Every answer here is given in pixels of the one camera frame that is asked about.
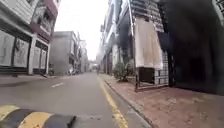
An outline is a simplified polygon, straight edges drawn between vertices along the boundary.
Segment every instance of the street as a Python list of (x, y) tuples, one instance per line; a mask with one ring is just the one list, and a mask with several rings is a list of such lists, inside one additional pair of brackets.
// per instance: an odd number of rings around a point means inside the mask
[(0, 105), (75, 115), (75, 128), (150, 127), (95, 73), (1, 87)]

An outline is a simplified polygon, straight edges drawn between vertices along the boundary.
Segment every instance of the sky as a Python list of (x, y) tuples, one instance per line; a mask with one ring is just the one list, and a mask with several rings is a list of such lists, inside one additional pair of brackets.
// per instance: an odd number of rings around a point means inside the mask
[(55, 31), (79, 32), (87, 42), (89, 60), (95, 60), (107, 8), (108, 0), (61, 0)]

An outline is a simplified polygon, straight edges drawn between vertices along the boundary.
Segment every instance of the speed bump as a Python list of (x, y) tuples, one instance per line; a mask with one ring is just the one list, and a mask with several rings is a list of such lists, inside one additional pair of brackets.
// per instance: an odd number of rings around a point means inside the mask
[(71, 128), (76, 116), (63, 116), (17, 106), (0, 107), (0, 128)]

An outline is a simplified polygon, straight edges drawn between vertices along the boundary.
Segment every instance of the sidewalk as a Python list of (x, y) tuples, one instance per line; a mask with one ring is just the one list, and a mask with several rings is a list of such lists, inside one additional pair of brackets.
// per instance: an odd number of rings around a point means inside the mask
[(224, 96), (165, 87), (134, 92), (134, 85), (100, 75), (153, 128), (223, 128)]
[(4, 86), (16, 86), (19, 84), (25, 84), (30, 82), (35, 82), (39, 80), (46, 80), (49, 78), (55, 78), (55, 77), (43, 77), (39, 75), (34, 76), (18, 76), (18, 77), (12, 77), (12, 76), (0, 76), (0, 87)]

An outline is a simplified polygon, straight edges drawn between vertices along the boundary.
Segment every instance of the building facade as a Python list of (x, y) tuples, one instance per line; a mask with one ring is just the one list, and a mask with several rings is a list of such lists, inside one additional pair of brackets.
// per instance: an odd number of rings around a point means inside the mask
[(84, 73), (89, 69), (89, 60), (86, 49), (87, 43), (85, 40), (81, 40), (79, 44), (81, 50), (81, 73)]
[(55, 75), (80, 72), (80, 45), (74, 32), (54, 32), (51, 41), (50, 65)]
[(0, 74), (47, 74), (60, 0), (0, 0)]
[(111, 0), (102, 27), (101, 70), (112, 74), (117, 62), (135, 66), (133, 28), (141, 18), (157, 31), (163, 69), (140, 68), (140, 82), (223, 95), (223, 5), (223, 0)]
[[(167, 35), (164, 32), (163, 20), (157, 2), (151, 0), (131, 0), (129, 4), (128, 0), (111, 0), (103, 29), (101, 29), (101, 52), (97, 57), (102, 71), (112, 74), (116, 64), (121, 62), (130, 64), (133, 67), (132, 75), (135, 75), (135, 46), (132, 38), (134, 17), (145, 18), (147, 21), (151, 21), (158, 33)], [(169, 69), (166, 50), (163, 50), (163, 60), (164, 67), (162, 70), (141, 70), (141, 81), (155, 85), (168, 85)]]

